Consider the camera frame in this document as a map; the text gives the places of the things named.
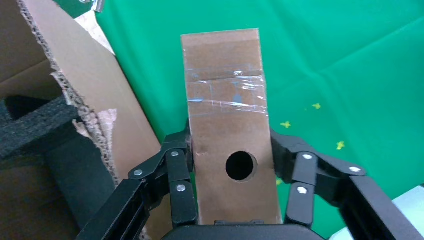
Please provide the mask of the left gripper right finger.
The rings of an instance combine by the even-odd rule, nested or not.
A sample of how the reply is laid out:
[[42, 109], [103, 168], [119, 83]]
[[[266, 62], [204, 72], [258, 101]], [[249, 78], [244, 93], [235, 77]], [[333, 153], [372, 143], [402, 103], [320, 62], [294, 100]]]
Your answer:
[[302, 138], [270, 131], [274, 171], [290, 185], [284, 223], [311, 229], [314, 199], [336, 207], [355, 240], [423, 236], [366, 170], [315, 150]]

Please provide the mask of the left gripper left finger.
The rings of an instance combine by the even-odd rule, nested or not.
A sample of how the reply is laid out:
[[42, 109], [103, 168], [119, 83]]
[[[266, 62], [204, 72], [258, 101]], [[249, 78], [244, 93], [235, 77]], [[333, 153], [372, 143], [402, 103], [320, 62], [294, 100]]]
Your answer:
[[138, 240], [150, 212], [170, 197], [173, 228], [198, 219], [190, 174], [194, 170], [190, 125], [167, 135], [160, 151], [133, 168], [76, 237], [78, 240]]

